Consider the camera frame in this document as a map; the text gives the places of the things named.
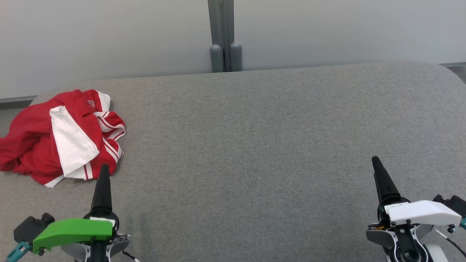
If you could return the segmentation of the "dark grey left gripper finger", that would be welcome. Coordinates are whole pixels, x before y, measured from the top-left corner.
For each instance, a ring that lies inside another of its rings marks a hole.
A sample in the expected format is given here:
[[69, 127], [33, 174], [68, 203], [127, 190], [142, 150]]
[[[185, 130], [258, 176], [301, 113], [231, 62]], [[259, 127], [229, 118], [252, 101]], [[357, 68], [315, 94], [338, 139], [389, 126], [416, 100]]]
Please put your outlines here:
[[112, 212], [110, 171], [107, 164], [103, 164], [100, 168], [99, 177], [95, 184], [91, 212], [103, 214]]

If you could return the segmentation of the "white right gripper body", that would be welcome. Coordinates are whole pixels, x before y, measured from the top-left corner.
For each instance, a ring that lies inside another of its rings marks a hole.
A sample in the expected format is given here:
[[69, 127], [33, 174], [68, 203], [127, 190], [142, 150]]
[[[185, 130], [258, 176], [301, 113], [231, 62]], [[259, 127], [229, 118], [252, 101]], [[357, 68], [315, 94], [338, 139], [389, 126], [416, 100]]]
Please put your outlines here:
[[366, 236], [383, 248], [387, 262], [446, 262], [440, 246], [421, 241], [434, 231], [459, 247], [437, 227], [446, 227], [449, 233], [463, 227], [463, 199], [434, 198], [381, 206], [378, 222], [368, 226]]

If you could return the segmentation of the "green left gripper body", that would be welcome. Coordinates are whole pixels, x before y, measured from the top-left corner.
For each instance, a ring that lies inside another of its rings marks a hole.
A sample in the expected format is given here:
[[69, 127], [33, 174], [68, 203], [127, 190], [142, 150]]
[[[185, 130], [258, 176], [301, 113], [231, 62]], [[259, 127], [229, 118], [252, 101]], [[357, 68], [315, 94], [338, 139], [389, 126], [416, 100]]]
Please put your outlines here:
[[77, 262], [110, 262], [130, 243], [130, 235], [118, 234], [118, 229], [118, 216], [112, 212], [63, 219], [51, 223], [33, 240], [33, 254], [60, 247]]

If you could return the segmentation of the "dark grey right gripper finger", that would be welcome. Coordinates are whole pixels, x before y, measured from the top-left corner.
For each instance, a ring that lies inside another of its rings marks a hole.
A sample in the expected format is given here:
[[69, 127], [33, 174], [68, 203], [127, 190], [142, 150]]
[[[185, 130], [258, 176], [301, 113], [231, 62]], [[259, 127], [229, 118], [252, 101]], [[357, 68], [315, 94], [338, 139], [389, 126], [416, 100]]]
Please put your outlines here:
[[373, 156], [371, 160], [379, 204], [393, 204], [401, 201], [401, 195], [379, 157]]

